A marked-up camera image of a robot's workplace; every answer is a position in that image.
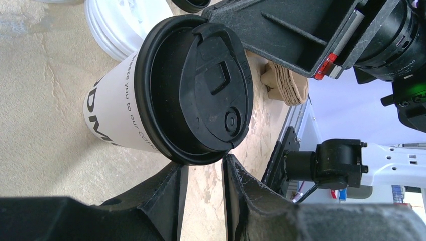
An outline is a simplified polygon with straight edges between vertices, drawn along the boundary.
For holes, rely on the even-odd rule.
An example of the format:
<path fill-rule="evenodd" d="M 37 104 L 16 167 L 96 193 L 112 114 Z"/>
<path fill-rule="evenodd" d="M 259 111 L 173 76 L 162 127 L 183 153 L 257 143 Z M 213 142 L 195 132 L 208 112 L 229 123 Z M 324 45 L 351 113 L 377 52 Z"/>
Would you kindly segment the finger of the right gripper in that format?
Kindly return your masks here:
<path fill-rule="evenodd" d="M 210 22 L 233 30 L 244 48 L 298 74 L 314 77 L 343 54 L 365 1 L 220 1 L 203 10 Z"/>

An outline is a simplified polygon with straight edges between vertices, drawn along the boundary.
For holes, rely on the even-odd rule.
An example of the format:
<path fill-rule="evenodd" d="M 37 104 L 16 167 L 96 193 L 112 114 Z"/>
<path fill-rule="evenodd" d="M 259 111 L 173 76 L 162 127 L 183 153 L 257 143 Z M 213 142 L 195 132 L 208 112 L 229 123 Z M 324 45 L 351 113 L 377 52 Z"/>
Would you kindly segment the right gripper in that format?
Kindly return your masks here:
<path fill-rule="evenodd" d="M 375 36 L 354 64 L 358 84 L 390 82 L 381 98 L 395 106 L 399 121 L 425 132 L 425 1 L 395 1 Z"/>

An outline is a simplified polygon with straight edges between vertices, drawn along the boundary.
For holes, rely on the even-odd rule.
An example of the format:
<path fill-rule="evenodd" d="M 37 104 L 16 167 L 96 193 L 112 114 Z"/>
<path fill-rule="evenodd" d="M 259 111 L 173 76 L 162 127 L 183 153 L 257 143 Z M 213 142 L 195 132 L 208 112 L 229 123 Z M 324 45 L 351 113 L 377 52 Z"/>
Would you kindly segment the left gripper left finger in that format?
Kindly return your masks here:
<path fill-rule="evenodd" d="M 1 240 L 179 240 L 188 167 L 170 163 L 101 205 L 70 197 L 1 199 Z"/>

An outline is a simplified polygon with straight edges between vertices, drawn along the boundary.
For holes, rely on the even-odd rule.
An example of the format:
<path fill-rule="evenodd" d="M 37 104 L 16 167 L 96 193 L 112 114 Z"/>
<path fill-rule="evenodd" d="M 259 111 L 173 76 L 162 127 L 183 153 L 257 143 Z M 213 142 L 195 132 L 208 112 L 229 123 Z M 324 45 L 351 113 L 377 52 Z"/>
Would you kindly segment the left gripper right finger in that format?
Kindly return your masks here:
<path fill-rule="evenodd" d="M 227 240 L 425 240 L 425 223 L 395 204 L 294 204 L 222 160 Z"/>

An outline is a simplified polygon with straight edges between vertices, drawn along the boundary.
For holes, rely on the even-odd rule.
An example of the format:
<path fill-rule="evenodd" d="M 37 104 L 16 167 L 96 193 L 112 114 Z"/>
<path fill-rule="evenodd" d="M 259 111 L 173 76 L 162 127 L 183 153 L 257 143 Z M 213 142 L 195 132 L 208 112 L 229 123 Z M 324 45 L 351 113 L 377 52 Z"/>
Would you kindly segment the single white paper cup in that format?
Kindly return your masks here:
<path fill-rule="evenodd" d="M 136 51 L 98 80 L 83 104 L 89 129 L 112 145 L 157 153 L 142 123 L 135 93 Z"/>

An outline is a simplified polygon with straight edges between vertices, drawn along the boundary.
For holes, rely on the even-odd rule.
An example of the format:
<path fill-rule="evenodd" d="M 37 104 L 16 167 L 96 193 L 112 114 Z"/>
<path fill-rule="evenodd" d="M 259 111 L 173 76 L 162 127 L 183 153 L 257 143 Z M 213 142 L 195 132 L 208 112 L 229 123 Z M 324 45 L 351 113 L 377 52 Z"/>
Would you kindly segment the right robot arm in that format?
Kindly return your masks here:
<path fill-rule="evenodd" d="M 353 68 L 359 84 L 391 83 L 381 99 L 406 127 L 425 131 L 425 1 L 220 1 L 203 11 L 243 46 L 302 76 L 321 80 Z M 264 184 L 310 181 L 317 189 L 361 185 L 425 187 L 425 151 L 329 139 L 314 152 L 291 146 L 289 127 L 274 148 Z"/>

